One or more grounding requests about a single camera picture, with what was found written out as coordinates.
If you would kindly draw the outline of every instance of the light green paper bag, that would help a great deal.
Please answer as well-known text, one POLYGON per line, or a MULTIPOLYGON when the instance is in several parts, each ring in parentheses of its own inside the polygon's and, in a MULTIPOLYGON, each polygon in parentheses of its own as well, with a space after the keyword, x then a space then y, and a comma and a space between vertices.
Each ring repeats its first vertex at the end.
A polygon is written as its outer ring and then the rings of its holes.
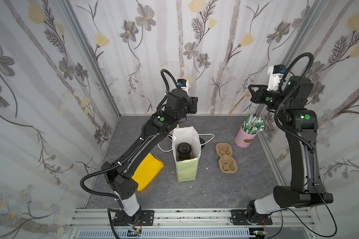
POLYGON ((173 130, 173 156, 177 167, 177 181, 196 180, 198 160, 201 156, 201 143, 198 132, 194 127, 175 128, 173 130), (191 145, 191 156, 189 160, 177 161, 177 147, 180 143, 186 142, 191 145))
POLYGON ((198 169, 198 158, 177 162, 177 181, 196 180, 198 169))

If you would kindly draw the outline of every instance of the pink container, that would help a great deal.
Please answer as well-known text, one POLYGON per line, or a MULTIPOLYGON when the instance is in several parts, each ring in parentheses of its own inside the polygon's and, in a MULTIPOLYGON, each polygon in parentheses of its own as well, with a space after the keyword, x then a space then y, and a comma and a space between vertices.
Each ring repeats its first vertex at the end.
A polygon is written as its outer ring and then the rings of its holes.
POLYGON ((241 148, 247 148, 249 147, 251 141, 253 141, 253 138, 256 136, 256 134, 251 135, 249 133, 246 133, 244 129, 242 129, 242 126, 243 124, 241 125, 239 132, 235 137, 235 143, 241 148))

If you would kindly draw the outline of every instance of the yellow paper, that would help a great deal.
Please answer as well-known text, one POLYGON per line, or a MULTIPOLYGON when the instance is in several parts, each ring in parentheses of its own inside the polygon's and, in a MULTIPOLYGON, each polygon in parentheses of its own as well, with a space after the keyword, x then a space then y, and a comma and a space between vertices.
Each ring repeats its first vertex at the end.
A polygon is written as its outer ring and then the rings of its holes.
POLYGON ((177 181, 196 180, 198 169, 198 158, 177 162, 177 181))
POLYGON ((138 183, 138 191, 141 192, 163 168, 163 163, 149 153, 140 163, 132 179, 138 183))

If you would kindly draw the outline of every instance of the wall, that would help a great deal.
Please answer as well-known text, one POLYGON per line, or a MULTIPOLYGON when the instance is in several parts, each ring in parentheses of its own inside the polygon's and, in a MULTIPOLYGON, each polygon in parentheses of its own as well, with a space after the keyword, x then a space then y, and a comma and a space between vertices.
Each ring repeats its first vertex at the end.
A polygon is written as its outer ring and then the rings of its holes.
MULTIPOLYGON (((268 82, 268 66, 281 63, 313 3, 70 2, 122 114, 155 110, 165 92, 162 68, 191 82, 199 113, 229 113, 249 84, 268 82)), ((234 114, 255 107, 246 98, 234 114)))
MULTIPOLYGON (((328 1, 298 54, 303 52, 315 57, 306 108, 318 116, 317 156, 325 187, 334 195, 329 207, 338 224, 335 238, 359 238, 359 0, 328 1)), ((301 74, 306 63, 301 60, 292 71, 301 74)), ((290 182, 285 134, 273 114, 263 116, 269 123, 266 137, 290 182)), ((321 234, 334 232, 325 206, 311 208, 311 214, 321 234)))
POLYGON ((115 121, 59 3, 0 1, 0 238, 68 236, 115 121))

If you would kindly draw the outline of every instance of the table surface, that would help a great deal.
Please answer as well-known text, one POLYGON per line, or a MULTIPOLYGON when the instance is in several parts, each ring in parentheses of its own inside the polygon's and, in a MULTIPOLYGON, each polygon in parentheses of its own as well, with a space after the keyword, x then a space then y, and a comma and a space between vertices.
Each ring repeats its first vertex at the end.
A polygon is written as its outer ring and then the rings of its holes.
MULTIPOLYGON (((105 154, 105 161, 113 162, 122 155, 140 135, 141 126, 150 116, 121 116, 105 154)), ((193 126, 198 133, 212 133, 214 139, 201 150, 197 178, 194 181, 177 182, 172 152, 163 152, 155 146, 151 153, 165 163, 165 170, 144 195, 136 192, 142 208, 232 208, 246 207, 252 199, 259 199, 273 192, 277 185, 273 171, 262 145, 255 137, 247 148, 238 147, 235 136, 245 116, 188 116, 180 127, 193 126), (237 161, 234 174, 221 172, 217 143, 229 143, 232 157, 237 161)), ((209 135, 202 135, 205 141, 209 135)), ((166 137, 160 146, 169 150, 172 142, 166 137)), ((99 175, 93 187, 96 191, 112 192, 103 175, 99 175)), ((113 198, 91 195, 86 208, 116 208, 113 198)))

